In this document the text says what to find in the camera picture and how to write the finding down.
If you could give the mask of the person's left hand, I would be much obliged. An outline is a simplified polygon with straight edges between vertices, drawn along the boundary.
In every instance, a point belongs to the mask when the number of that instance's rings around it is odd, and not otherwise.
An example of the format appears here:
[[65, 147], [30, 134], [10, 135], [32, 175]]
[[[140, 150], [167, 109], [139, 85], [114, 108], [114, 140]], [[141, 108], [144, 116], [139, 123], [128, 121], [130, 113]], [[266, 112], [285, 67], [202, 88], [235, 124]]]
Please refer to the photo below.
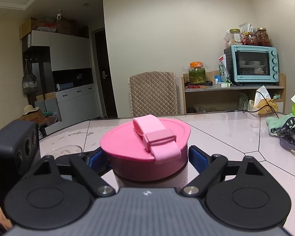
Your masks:
[[13, 228], [13, 225], [9, 219], [4, 215], [1, 207], [0, 207], [0, 225], [6, 230], [9, 231]]

